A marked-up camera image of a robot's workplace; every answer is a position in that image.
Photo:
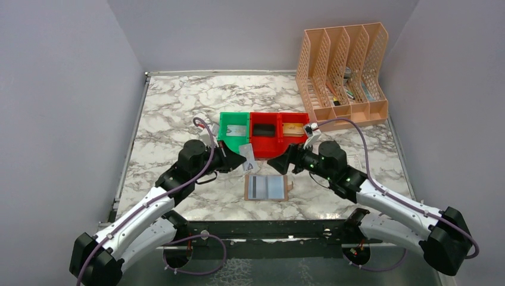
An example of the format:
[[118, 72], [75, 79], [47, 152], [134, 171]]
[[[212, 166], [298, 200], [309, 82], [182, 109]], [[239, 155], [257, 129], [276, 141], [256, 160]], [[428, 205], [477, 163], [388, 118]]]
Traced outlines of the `silver credit card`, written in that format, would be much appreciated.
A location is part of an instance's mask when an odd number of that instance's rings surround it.
[[239, 154], [246, 158], [246, 161], [242, 163], [242, 169], [244, 172], [256, 172], [259, 170], [251, 143], [240, 145]]

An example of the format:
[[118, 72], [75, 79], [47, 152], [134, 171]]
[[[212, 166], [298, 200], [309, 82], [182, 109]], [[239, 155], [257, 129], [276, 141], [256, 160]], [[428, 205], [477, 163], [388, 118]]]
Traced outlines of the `red plastic bin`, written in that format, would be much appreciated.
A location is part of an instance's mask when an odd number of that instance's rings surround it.
[[250, 143], [257, 159], [270, 159], [280, 154], [279, 113], [250, 113]]
[[281, 143], [284, 150], [290, 144], [304, 143], [307, 135], [304, 132], [304, 125], [309, 123], [307, 113], [280, 113], [281, 118]]

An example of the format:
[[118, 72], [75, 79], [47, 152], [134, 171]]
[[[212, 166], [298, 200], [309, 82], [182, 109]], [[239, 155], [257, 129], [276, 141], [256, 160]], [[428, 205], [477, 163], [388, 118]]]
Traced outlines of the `tan leather card holder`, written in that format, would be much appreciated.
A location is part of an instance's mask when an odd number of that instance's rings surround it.
[[293, 187], [286, 175], [246, 175], [244, 200], [287, 201]]

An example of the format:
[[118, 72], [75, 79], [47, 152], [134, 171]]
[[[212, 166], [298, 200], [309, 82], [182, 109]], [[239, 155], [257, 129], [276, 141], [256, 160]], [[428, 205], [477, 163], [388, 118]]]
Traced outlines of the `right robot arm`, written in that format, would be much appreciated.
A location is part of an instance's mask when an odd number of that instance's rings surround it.
[[344, 236], [357, 243], [362, 238], [382, 240], [420, 254], [425, 262], [448, 276], [455, 276], [476, 242], [460, 211], [453, 207], [440, 210], [418, 203], [370, 179], [347, 163], [347, 154], [335, 141], [320, 144], [319, 152], [291, 144], [268, 165], [280, 174], [294, 165], [294, 174], [308, 171], [326, 179], [337, 196], [371, 207], [387, 216], [381, 219], [360, 210], [356, 220], [344, 225]]

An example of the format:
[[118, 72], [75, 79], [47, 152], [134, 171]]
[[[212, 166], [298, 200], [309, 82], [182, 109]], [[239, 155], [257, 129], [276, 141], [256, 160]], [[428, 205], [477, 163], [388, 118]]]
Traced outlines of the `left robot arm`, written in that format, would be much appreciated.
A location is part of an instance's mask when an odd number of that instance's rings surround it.
[[134, 208], [96, 234], [84, 232], [75, 240], [69, 271], [77, 284], [117, 285], [123, 272], [152, 249], [183, 243], [190, 234], [188, 221], [174, 207], [194, 191], [201, 176], [228, 173], [245, 162], [223, 141], [213, 146], [186, 142], [175, 164]]

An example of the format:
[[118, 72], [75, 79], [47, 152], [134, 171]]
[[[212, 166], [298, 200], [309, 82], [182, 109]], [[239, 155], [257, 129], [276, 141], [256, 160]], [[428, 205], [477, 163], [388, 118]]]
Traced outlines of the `gold cards stack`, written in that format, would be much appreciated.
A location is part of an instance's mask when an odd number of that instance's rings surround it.
[[301, 137], [305, 135], [303, 123], [283, 123], [282, 131], [284, 136]]

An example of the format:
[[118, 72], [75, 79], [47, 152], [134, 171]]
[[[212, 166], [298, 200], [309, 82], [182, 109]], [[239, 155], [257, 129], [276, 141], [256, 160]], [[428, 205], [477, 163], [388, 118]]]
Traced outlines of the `silver card in green bin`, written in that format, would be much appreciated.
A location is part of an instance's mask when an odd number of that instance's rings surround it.
[[226, 137], [247, 137], [249, 127], [247, 125], [227, 125], [225, 136]]

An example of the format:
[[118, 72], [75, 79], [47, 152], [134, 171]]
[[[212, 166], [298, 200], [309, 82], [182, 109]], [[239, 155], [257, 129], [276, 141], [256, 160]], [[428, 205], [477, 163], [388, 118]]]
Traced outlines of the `black cards stack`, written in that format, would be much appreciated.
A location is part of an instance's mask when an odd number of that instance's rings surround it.
[[276, 136], [276, 126], [272, 124], [257, 123], [253, 125], [252, 129], [253, 136], [261, 137], [275, 137]]

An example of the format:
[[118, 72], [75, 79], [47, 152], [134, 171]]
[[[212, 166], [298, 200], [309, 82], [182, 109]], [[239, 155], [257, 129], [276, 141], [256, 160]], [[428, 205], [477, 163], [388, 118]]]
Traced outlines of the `green plastic bin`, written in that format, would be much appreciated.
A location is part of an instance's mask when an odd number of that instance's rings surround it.
[[250, 143], [250, 114], [247, 112], [221, 112], [217, 139], [223, 141], [233, 152]]

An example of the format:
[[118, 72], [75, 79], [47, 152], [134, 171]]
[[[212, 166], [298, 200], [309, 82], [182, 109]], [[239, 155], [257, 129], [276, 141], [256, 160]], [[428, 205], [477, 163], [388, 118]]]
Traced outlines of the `white small box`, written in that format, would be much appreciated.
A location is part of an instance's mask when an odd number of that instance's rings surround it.
[[357, 154], [350, 156], [350, 165], [359, 171], [366, 172], [366, 165], [361, 162], [360, 156]]

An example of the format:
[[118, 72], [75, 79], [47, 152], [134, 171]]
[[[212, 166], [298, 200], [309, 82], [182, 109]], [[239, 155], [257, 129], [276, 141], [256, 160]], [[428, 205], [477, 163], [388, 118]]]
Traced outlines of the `peach file organizer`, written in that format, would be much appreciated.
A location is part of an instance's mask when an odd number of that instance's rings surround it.
[[388, 44], [381, 22], [304, 31], [295, 81], [311, 122], [324, 131], [383, 124], [379, 72]]

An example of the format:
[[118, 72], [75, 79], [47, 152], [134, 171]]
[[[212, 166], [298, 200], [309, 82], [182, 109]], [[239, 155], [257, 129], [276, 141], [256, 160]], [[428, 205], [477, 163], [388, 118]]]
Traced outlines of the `items in organizer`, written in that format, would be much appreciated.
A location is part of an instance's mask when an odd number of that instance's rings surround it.
[[326, 92], [326, 106], [353, 105], [363, 102], [376, 101], [368, 90], [358, 70], [349, 66], [331, 66], [327, 70], [326, 81], [323, 85]]

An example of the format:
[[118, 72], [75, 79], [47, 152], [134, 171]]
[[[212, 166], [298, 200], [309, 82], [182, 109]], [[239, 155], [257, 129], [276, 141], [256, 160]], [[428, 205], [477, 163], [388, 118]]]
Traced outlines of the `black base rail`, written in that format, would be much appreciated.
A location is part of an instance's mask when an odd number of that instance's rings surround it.
[[337, 258], [342, 248], [371, 243], [344, 219], [190, 221], [163, 247], [163, 256], [188, 260]]

